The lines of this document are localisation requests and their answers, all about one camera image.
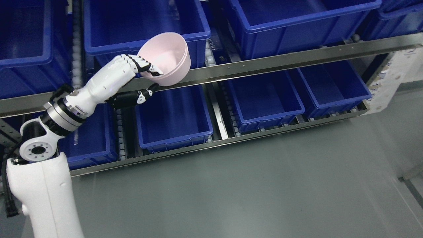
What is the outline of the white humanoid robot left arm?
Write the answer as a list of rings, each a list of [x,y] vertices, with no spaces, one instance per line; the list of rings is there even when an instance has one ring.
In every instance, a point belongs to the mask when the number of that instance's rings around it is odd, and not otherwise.
[[[29,216],[35,238],[84,237],[67,157],[57,151],[74,128],[63,101],[73,92],[68,84],[53,92],[44,113],[21,126],[21,140],[1,164],[6,217]]]

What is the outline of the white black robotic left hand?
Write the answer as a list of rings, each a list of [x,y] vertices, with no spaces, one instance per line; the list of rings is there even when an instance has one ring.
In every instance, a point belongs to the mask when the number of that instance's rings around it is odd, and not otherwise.
[[[104,103],[142,72],[148,72],[153,77],[163,75],[162,70],[138,55],[115,56],[84,87],[78,89],[77,95],[66,96],[65,104],[74,109],[77,115],[90,117],[98,104]]]

